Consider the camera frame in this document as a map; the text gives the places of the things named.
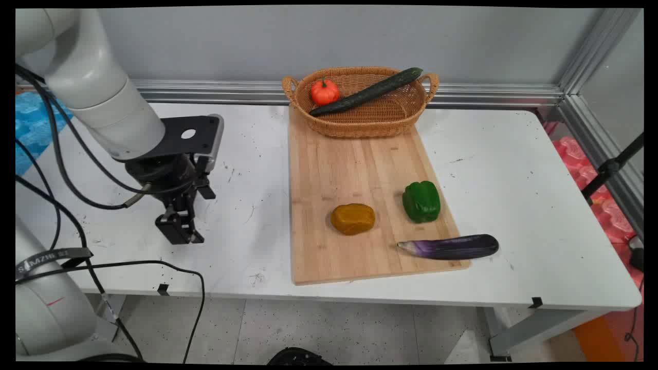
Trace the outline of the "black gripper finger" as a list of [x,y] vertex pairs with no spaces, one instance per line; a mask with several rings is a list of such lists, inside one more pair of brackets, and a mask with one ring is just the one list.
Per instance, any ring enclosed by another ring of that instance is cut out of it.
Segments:
[[205,238],[199,233],[195,225],[195,211],[192,201],[186,201],[181,211],[181,227],[187,244],[202,244]]
[[172,245],[195,242],[193,212],[189,206],[168,205],[165,212],[155,218],[155,226]]

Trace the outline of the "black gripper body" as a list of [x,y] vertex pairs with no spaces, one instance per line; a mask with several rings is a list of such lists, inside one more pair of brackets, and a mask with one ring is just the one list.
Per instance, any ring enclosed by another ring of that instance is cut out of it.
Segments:
[[141,185],[150,183],[152,196],[166,209],[189,211],[197,195],[216,199],[208,178],[214,159],[195,154],[178,154],[125,163],[125,170]]

